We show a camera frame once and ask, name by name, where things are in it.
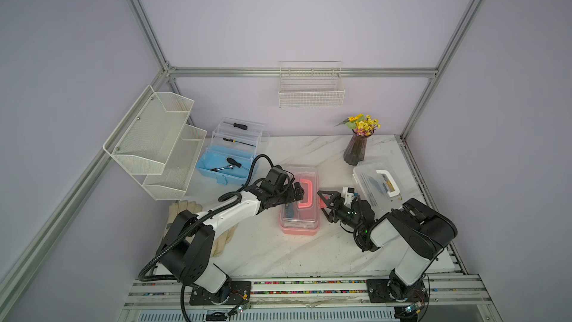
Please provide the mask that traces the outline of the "clear white toolbox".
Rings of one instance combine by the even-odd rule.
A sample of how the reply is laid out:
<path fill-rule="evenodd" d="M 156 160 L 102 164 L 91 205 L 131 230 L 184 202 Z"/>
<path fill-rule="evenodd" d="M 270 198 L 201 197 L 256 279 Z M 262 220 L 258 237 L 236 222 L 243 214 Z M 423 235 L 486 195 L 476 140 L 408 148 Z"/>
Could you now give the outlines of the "clear white toolbox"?
<path fill-rule="evenodd" d="M 370 204 L 377 216 L 400 208 L 414 197 L 386 160 L 360 162 L 353 168 L 352 177 L 360 198 Z"/>

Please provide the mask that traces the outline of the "pink toolbox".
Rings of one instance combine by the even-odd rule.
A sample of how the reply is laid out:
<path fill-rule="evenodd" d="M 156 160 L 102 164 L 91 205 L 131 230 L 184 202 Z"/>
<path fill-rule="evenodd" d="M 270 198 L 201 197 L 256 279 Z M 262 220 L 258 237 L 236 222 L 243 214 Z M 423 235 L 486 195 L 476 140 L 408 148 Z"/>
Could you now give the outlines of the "pink toolbox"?
<path fill-rule="evenodd" d="M 301 200 L 282 206 L 279 226 L 284 234 L 294 236 L 314 236 L 320 229 L 320 203 L 317 190 L 319 175 L 314 167 L 286 165 L 286 171 L 293 173 L 295 182 L 304 191 Z"/>

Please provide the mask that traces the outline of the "robot base rail plate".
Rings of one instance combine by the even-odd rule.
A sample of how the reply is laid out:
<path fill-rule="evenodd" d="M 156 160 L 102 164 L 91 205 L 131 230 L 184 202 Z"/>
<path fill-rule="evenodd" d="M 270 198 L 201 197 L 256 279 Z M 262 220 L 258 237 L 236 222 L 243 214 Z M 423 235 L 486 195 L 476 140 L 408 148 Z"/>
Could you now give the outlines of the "robot base rail plate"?
<path fill-rule="evenodd" d="M 374 303 L 364 277 L 252 279 L 248 301 L 230 321 L 501 321 L 477 275 L 429 274 L 412 302 Z M 187 305 L 176 283 L 134 283 L 120 321 L 210 321 L 232 305 Z"/>

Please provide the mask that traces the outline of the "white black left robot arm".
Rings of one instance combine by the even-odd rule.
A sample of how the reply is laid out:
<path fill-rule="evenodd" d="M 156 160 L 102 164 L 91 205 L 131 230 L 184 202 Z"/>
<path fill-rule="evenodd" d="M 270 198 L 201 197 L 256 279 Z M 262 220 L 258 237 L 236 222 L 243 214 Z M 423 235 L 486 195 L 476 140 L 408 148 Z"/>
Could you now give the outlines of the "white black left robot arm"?
<path fill-rule="evenodd" d="M 210 262 L 216 239 L 235 225 L 265 210 L 301 201 L 304 189 L 280 166 L 266 177 L 223 196 L 223 205 L 200 214 L 180 213 L 158 250 L 158 262 L 184 286 L 197 286 L 217 295 L 228 289 L 230 277 Z"/>

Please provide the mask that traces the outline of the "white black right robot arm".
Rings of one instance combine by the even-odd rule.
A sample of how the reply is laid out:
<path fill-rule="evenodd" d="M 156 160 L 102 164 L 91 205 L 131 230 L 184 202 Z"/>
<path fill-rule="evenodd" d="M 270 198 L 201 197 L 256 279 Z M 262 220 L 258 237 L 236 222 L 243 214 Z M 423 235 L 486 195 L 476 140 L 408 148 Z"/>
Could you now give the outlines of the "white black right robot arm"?
<path fill-rule="evenodd" d="M 373 303 L 421 298 L 426 271 L 458 235 L 449 218 L 415 198 L 377 219 L 370 203 L 359 197 L 346 204 L 340 192 L 320 190 L 317 195 L 325 204 L 328 221 L 349 227 L 361 251 L 376 252 L 394 240 L 407 243 L 408 249 L 387 279 L 366 282 Z"/>

